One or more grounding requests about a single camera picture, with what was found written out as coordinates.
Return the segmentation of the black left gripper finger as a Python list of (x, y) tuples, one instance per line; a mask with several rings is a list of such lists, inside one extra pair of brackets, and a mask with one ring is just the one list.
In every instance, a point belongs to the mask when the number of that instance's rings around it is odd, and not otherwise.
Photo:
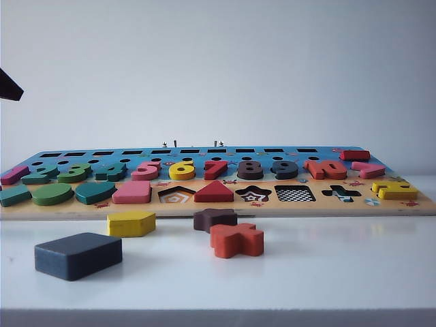
[(3, 70), (0, 69), (0, 98), (19, 101), (24, 90)]

